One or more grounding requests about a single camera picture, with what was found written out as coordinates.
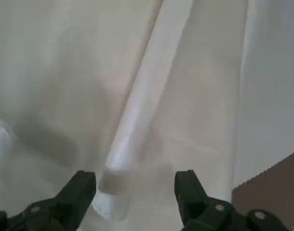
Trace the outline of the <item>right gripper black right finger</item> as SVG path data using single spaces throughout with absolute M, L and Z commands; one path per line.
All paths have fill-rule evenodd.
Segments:
M 174 194 L 183 231 L 284 231 L 283 222 L 263 210 L 237 212 L 230 202 L 209 197 L 193 170 L 178 171 Z

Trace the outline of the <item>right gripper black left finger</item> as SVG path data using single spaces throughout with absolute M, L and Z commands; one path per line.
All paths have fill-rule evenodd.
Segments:
M 0 231 L 76 231 L 95 194 L 95 173 L 80 170 L 56 196 L 33 202 L 12 217 L 0 210 Z

